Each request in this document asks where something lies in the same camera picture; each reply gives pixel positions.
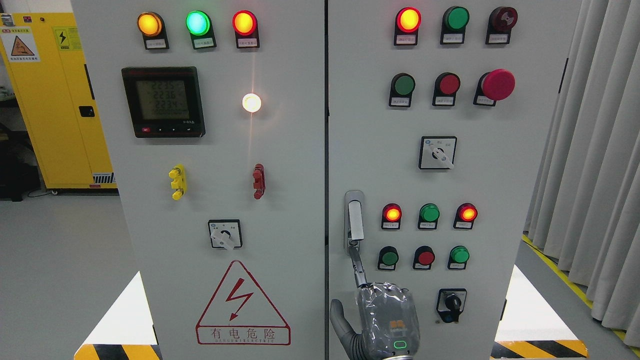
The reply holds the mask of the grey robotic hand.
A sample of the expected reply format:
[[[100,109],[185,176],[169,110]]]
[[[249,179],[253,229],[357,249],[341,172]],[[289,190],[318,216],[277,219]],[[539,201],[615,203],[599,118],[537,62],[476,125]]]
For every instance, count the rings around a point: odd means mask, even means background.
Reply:
[[[350,360],[413,360],[420,345],[419,321],[410,291],[389,282],[368,282],[357,246],[349,246],[362,332],[345,318],[343,304],[331,300],[329,319]]]

